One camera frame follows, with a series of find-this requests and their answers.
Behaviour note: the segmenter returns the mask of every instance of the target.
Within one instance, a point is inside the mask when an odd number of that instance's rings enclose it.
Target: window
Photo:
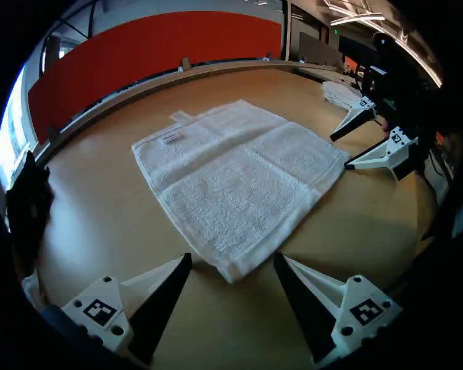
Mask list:
[[[27,141],[23,127],[21,91],[23,73],[24,68],[12,88],[0,127],[0,182],[5,190],[10,188],[12,175],[23,154],[33,146]]]

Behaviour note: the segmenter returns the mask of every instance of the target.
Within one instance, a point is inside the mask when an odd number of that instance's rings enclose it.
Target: ceiling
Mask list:
[[[352,28],[358,28],[359,33],[371,35],[383,30],[402,46],[440,85],[441,67],[422,36],[401,13],[387,0],[291,0],[292,4],[311,13],[314,17],[330,26],[330,22],[347,17],[349,13],[363,14],[368,12],[381,13],[385,20],[345,23]],[[338,7],[342,12],[330,9]]]

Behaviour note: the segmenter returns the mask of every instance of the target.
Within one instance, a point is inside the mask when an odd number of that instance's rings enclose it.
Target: black cable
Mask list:
[[[441,177],[444,177],[444,175],[437,170],[436,165],[434,164],[434,159],[432,159],[432,152],[429,152],[429,157],[430,163],[432,163],[432,167],[434,168],[434,171],[436,171],[436,174],[438,174]]]

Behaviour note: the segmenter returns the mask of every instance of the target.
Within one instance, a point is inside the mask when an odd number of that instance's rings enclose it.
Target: white wall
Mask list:
[[[315,39],[319,39],[319,31],[314,27],[306,25],[298,19],[291,19],[291,36],[290,36],[290,55],[300,58],[301,55],[298,55],[298,49],[300,44],[300,32],[306,33],[309,36],[312,36]]]

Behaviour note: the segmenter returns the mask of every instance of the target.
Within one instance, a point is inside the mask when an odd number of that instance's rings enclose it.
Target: screw hole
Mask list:
[[[366,337],[362,339],[362,345],[367,345],[372,341],[372,338]]]
[[[112,327],[112,333],[115,334],[115,335],[122,335],[123,334],[123,329],[118,325],[114,325]]]
[[[98,337],[97,335],[91,336],[91,339],[92,339],[93,342],[96,343],[96,344],[100,344],[100,345],[103,344],[103,339],[101,339],[101,338]]]
[[[344,328],[342,328],[341,333],[345,337],[347,337],[349,335],[352,335],[353,334],[353,328],[351,326],[345,326]]]

